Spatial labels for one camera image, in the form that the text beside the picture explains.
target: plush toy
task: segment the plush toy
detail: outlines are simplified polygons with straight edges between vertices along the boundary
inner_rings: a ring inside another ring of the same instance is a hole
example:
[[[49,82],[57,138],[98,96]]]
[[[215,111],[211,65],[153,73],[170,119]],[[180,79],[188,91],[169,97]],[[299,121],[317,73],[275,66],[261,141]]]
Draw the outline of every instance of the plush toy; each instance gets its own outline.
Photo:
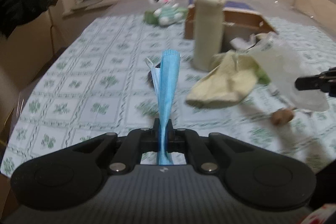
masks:
[[[171,5],[174,0],[148,0],[152,5],[163,5],[154,12],[160,26],[169,26],[182,19],[184,14],[178,10],[179,4]]]

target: beige cloth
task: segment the beige cloth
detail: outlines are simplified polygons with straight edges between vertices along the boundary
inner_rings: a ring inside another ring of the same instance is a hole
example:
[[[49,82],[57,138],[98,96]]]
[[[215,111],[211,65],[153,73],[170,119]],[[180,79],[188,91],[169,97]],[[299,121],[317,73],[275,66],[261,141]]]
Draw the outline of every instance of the beige cloth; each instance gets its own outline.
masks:
[[[221,52],[223,37],[223,5],[225,0],[195,0],[193,64],[209,71],[211,58]]]
[[[258,81],[258,64],[248,55],[234,51],[213,57],[207,76],[199,80],[186,98],[197,107],[227,107],[238,104],[250,94]]]

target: bedsheet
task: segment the bedsheet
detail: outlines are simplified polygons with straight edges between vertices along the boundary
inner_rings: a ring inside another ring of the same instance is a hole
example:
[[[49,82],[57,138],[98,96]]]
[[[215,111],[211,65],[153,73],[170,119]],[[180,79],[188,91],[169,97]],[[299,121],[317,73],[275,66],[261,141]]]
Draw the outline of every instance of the bedsheet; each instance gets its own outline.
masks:
[[[160,28],[144,24],[142,17],[97,18],[50,67],[14,127],[1,173],[10,177],[27,160],[105,132],[125,136],[134,128],[151,127],[158,106],[144,59],[157,64],[166,48],[182,55],[171,112],[174,128],[191,128],[201,136],[221,132],[297,158],[315,172],[336,158],[336,99],[328,98],[330,109],[325,112],[309,116],[296,111],[290,124],[281,128],[271,125],[269,115],[286,105],[264,85],[257,85],[233,107],[191,107],[185,97],[206,75],[191,66],[194,41],[183,39],[183,23]],[[268,20],[304,62],[318,71],[336,66],[336,45],[318,28],[274,17]],[[185,162],[178,153],[173,160]],[[142,163],[155,162],[155,153],[142,156]]]

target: face mask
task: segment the face mask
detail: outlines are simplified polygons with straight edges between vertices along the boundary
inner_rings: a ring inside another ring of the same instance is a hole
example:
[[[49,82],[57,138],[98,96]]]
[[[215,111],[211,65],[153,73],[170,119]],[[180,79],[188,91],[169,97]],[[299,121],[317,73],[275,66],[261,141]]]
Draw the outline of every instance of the face mask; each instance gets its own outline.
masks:
[[[172,165],[171,156],[167,153],[166,126],[169,120],[171,107],[174,101],[177,79],[180,69],[180,53],[174,50],[165,50],[162,53],[161,68],[155,68],[147,58],[146,63],[151,68],[157,102],[159,105],[160,134],[158,165]]]

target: plastic bag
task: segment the plastic bag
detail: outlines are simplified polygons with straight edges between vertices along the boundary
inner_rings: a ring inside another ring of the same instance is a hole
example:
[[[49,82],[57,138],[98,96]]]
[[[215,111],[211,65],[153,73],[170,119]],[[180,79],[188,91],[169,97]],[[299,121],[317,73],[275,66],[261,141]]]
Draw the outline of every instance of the plastic bag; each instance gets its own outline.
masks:
[[[279,36],[270,32],[249,50],[257,63],[265,70],[279,92],[286,96],[297,108],[313,111],[329,109],[326,96],[320,90],[302,90],[295,88],[298,77],[316,75],[308,64]]]

